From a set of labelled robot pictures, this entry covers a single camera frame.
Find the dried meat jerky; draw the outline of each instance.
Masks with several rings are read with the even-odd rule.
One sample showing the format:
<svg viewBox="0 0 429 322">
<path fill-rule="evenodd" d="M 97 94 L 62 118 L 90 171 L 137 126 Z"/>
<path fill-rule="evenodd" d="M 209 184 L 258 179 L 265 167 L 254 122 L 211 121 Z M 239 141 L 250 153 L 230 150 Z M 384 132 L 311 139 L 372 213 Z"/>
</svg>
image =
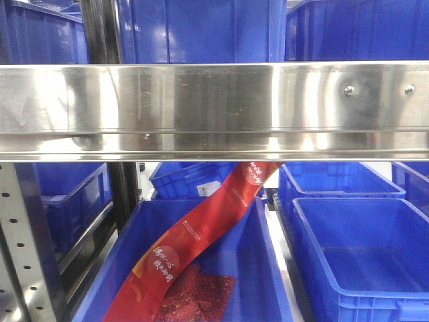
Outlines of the dried meat jerky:
<svg viewBox="0 0 429 322">
<path fill-rule="evenodd" d="M 169 312 L 159 312 L 155 322 L 202 322 L 201 310 L 196 301 L 188 302 L 185 305 Z"/>
<path fill-rule="evenodd" d="M 189 265 L 168 289 L 155 322 L 202 321 L 194 300 L 201 267 Z"/>
<path fill-rule="evenodd" d="M 220 322 L 235 278 L 201 274 L 189 265 L 168 289 L 155 322 Z"/>
<path fill-rule="evenodd" d="M 222 321 L 234 285 L 235 277 L 200 274 L 196 296 L 204 321 Z"/>
</svg>

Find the blue storage bin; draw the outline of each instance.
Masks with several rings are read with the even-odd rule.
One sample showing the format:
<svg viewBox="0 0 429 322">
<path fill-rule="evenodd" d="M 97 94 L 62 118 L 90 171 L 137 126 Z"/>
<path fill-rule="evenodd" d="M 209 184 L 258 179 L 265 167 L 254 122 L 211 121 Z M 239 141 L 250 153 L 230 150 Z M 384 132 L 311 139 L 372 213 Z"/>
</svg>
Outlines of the blue storage bin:
<svg viewBox="0 0 429 322">
<path fill-rule="evenodd" d="M 73 321 L 102 321 L 138 259 L 199 202 L 176 199 L 140 203 Z M 293 321 L 259 199 L 244 218 L 197 257 L 196 262 L 202 266 L 202 272 L 237 279 L 223 321 Z"/>
<path fill-rule="evenodd" d="M 311 0 L 288 12 L 286 60 L 429 59 L 425 0 Z"/>
<path fill-rule="evenodd" d="M 392 162 L 392 180 L 406 191 L 405 199 L 429 215 L 429 162 Z"/>
<path fill-rule="evenodd" d="M 429 321 L 429 219 L 403 199 L 294 201 L 292 244 L 319 322 Z"/>
<path fill-rule="evenodd" d="M 361 162 L 286 162 L 279 171 L 278 195 L 287 215 L 295 198 L 404 198 L 405 193 Z"/>
<path fill-rule="evenodd" d="M 284 60 L 286 0 L 119 0 L 127 63 Z"/>
<path fill-rule="evenodd" d="M 21 1 L 0 1 L 0 36 L 10 64 L 88 63 L 82 20 Z"/>
<path fill-rule="evenodd" d="M 105 163 L 35 163 L 56 251 L 67 252 L 112 198 Z"/>
<path fill-rule="evenodd" d="M 149 180 L 156 198 L 205 197 L 220 187 L 237 162 L 160 162 Z"/>
</svg>

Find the red packaging bag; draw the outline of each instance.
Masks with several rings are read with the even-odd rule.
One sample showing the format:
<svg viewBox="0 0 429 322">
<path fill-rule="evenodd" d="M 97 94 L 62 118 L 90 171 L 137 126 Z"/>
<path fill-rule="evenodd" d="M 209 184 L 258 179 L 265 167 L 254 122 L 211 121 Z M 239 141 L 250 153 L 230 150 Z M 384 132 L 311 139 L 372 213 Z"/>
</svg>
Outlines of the red packaging bag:
<svg viewBox="0 0 429 322">
<path fill-rule="evenodd" d="M 176 277 L 244 216 L 282 162 L 240 162 L 222 186 L 165 232 L 141 257 L 104 322 L 153 321 Z"/>
</svg>

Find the stainless steel shelf beam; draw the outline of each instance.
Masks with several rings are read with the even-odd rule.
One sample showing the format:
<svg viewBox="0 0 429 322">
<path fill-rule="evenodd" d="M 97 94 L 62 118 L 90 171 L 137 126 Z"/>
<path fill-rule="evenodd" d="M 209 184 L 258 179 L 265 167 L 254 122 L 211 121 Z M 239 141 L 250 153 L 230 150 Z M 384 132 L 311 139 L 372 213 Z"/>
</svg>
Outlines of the stainless steel shelf beam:
<svg viewBox="0 0 429 322">
<path fill-rule="evenodd" d="M 0 160 L 429 157 L 429 62 L 0 67 Z"/>
</svg>

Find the screw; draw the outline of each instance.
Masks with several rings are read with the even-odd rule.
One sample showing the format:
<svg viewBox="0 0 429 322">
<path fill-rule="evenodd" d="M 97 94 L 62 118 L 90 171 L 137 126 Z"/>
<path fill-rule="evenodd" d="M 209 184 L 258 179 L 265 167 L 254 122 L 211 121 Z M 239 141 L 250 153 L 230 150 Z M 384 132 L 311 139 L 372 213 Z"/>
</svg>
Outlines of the screw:
<svg viewBox="0 0 429 322">
<path fill-rule="evenodd" d="M 406 95 L 412 95 L 415 90 L 416 90 L 416 88 L 414 87 L 414 85 L 408 85 L 405 87 L 405 94 Z"/>
<path fill-rule="evenodd" d="M 346 88 L 344 89 L 344 94 L 346 96 L 351 96 L 351 95 L 353 95 L 354 91 L 355 91 L 355 88 L 353 86 L 349 85 L 349 86 L 346 86 Z"/>
</svg>

